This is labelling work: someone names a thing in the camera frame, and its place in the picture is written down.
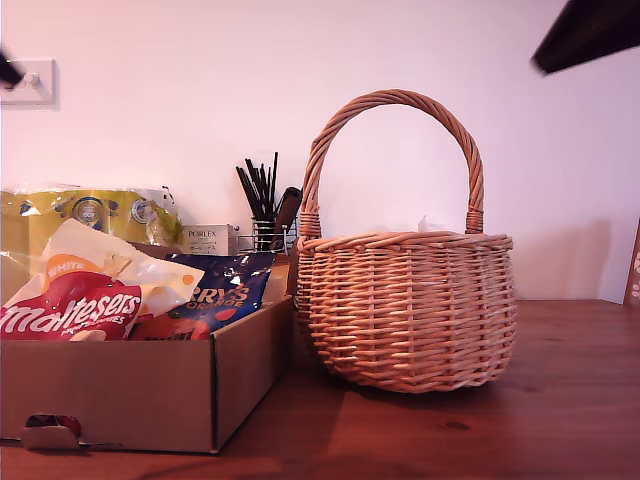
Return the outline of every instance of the basket handle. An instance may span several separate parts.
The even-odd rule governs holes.
[[[300,211],[300,235],[304,241],[322,236],[318,206],[320,173],[327,150],[334,137],[353,117],[379,105],[409,105],[422,110],[438,120],[455,137],[464,152],[469,166],[469,207],[466,233],[482,233],[484,178],[478,147],[469,132],[456,118],[435,100],[406,90],[378,90],[351,100],[342,107],[311,144],[311,154],[304,176],[302,208]]]

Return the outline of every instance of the woven basket rim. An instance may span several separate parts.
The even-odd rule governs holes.
[[[506,234],[456,233],[447,230],[434,232],[367,232],[338,237],[300,239],[298,249],[304,252],[333,252],[336,250],[362,250],[411,245],[433,248],[473,248],[489,247],[511,250],[513,240]]]

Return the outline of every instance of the white box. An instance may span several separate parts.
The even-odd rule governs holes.
[[[231,225],[185,225],[180,250],[193,255],[237,255],[238,237]]]

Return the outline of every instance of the wicker basket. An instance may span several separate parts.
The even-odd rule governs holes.
[[[379,105],[418,108],[456,138],[469,166],[466,234],[365,233],[320,238],[318,187],[338,131]],[[313,142],[300,213],[299,322],[330,371],[361,385],[423,393],[478,386],[507,366],[516,304],[511,238],[482,233],[482,163],[442,105],[403,90],[358,97]]]

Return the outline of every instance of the yellow packaging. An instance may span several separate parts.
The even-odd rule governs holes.
[[[40,257],[53,233],[69,218],[128,242],[180,244],[182,225],[176,214],[158,204],[162,198],[163,192],[157,190],[69,187],[2,192],[2,302],[24,284],[22,277],[13,277],[16,262]],[[31,261],[31,275],[37,270]]]

